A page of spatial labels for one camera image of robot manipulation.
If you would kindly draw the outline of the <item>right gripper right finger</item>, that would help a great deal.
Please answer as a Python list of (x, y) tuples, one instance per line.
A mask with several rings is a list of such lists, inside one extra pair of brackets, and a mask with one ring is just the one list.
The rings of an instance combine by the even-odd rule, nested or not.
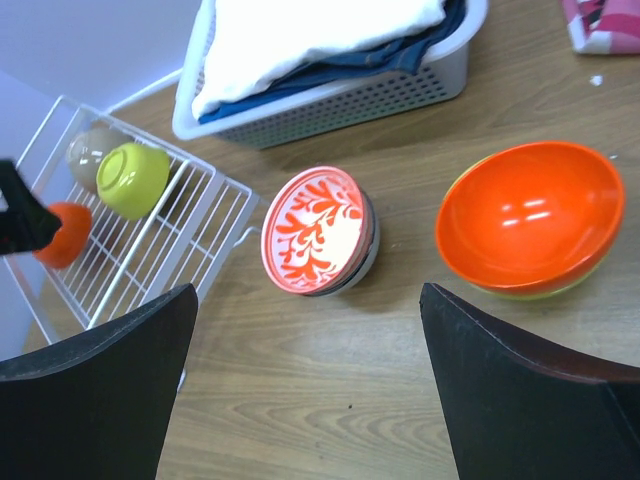
[(639, 370), (424, 284), (420, 313), (461, 479), (636, 479)]

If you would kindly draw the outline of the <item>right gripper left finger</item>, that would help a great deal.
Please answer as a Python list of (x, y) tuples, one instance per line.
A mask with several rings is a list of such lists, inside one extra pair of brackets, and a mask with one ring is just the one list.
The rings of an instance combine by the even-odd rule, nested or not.
[(155, 478), (197, 312), (181, 285), (3, 361), (2, 478)]

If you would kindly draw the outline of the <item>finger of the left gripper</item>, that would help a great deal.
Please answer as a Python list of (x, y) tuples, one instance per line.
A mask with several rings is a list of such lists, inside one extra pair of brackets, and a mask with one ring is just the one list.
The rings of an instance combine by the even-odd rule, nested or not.
[(1, 193), (6, 202), (1, 211), (1, 254), (48, 246), (62, 222), (34, 197), (11, 159), (1, 160)]

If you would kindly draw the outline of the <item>white bowl orange pattern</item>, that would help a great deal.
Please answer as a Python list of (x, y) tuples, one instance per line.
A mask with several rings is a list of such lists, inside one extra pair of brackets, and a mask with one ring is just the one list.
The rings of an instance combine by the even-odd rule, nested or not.
[(263, 266), (285, 292), (320, 293), (355, 270), (372, 236), (372, 208), (355, 179), (332, 166), (309, 168), (269, 206), (261, 229)]

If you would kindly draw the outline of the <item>pale blue bowl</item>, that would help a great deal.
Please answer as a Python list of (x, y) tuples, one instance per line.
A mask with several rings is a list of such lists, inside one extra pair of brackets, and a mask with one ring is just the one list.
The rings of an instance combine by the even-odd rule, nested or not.
[(331, 288), (326, 288), (311, 294), (307, 294), (307, 297), (326, 297), (342, 294), (359, 283), (371, 269), (377, 257), (380, 245), (380, 223), (370, 197), (365, 192), (363, 192), (363, 197), (366, 200), (369, 220), (371, 221), (373, 228), (370, 235), (370, 241), (368, 242), (363, 258), (359, 261), (357, 267), (339, 283), (332, 286)]

